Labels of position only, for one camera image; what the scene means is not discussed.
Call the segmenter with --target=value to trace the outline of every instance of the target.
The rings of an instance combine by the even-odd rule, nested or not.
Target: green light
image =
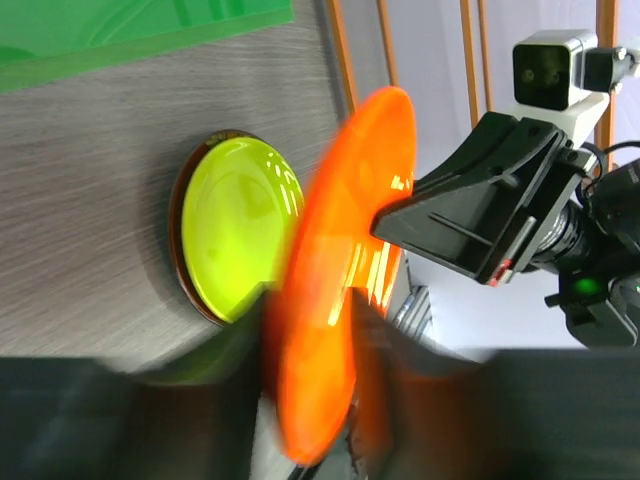
[[[603,287],[593,278],[582,278],[573,284],[573,289],[580,295],[596,295],[603,290]]]

